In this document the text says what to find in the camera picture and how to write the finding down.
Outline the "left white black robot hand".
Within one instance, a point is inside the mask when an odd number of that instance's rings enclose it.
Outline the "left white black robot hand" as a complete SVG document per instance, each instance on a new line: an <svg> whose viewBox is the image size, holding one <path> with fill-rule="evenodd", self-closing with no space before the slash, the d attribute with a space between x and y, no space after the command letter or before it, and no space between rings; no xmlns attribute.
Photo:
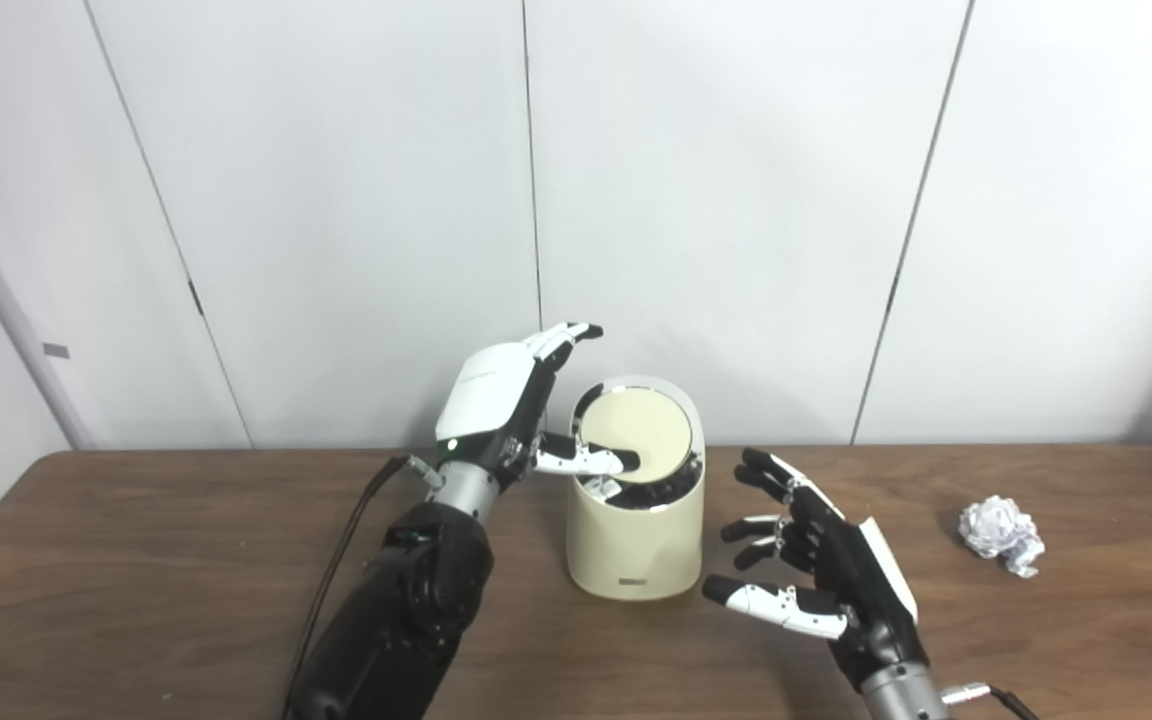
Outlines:
<svg viewBox="0 0 1152 720"><path fill-rule="evenodd" d="M634 450L541 429L559 370L576 344L594 338L602 338L600 325L561 323L468 357L435 420L435 467L473 468L498 492L535 470L579 477L639 469Z"/></svg>

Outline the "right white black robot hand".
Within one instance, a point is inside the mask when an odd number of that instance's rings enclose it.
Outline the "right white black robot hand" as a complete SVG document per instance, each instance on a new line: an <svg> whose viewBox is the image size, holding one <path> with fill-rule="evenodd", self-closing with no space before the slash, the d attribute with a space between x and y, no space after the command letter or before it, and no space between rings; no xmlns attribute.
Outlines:
<svg viewBox="0 0 1152 720"><path fill-rule="evenodd" d="M783 506L780 515L748 516L719 530L723 543L746 541L733 564L748 570L778 559L806 574L812 588L710 574L702 583L708 601L826 641L855 691L899 665L931 665L914 591L877 520L847 520L806 473L761 448L744 448L733 477Z"/></svg>

